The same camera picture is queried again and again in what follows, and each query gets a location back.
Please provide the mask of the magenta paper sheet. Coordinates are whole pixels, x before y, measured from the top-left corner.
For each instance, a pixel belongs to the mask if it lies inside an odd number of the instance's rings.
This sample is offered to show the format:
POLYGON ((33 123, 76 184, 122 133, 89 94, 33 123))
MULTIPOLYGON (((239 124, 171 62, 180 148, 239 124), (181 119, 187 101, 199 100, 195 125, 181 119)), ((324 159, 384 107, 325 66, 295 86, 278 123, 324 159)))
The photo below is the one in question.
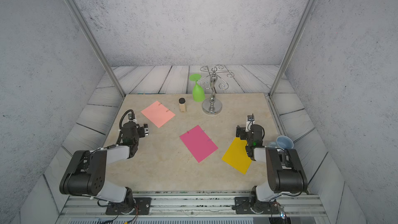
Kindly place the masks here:
POLYGON ((181 135, 180 139, 198 163, 218 150, 218 146, 199 125, 181 135))

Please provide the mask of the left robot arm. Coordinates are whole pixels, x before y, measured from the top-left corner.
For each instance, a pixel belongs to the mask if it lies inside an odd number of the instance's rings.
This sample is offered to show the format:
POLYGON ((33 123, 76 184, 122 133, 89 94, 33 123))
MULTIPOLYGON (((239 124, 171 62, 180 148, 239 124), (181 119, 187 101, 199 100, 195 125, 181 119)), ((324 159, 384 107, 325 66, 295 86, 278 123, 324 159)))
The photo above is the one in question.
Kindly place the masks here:
POLYGON ((61 194, 105 201, 126 214, 135 210, 132 190, 107 181, 106 168, 134 157, 140 139, 149 135, 149 128, 147 124, 140 126, 134 111, 127 110, 119 121, 118 131, 115 144, 95 150, 78 150, 73 154, 59 185, 61 194))

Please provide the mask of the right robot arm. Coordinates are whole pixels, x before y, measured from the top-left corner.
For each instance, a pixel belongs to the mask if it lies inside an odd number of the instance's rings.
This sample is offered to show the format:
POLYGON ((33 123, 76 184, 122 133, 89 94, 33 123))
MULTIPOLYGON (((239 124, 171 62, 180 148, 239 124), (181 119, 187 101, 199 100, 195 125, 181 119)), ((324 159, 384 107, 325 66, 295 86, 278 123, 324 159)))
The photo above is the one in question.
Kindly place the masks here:
POLYGON ((258 124, 237 126, 236 137, 247 142, 248 158, 266 165, 267 181, 254 186, 247 201, 253 212, 279 206, 276 199, 280 196, 297 197, 307 191, 308 180, 292 139, 281 135, 264 146, 265 130, 258 124))

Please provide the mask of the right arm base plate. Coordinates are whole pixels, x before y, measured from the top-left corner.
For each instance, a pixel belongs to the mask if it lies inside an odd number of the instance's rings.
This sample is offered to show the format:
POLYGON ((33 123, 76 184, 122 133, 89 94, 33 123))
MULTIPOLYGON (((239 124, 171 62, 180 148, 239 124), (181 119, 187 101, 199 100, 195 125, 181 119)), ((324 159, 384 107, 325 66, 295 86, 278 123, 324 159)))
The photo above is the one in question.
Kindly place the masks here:
POLYGON ((234 205, 232 210, 236 214, 265 214, 265 215, 277 215, 279 214, 279 209, 275 204, 269 202, 260 202, 253 200, 250 197, 235 197, 234 205))

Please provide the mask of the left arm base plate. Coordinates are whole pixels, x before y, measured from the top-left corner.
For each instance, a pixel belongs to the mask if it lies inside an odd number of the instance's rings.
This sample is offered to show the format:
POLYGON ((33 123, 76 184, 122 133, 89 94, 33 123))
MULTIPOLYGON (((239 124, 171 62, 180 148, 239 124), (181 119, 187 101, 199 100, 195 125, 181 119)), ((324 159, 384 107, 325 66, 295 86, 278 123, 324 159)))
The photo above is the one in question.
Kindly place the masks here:
POLYGON ((152 198, 127 198, 122 203, 110 203, 106 215, 149 215, 152 198))

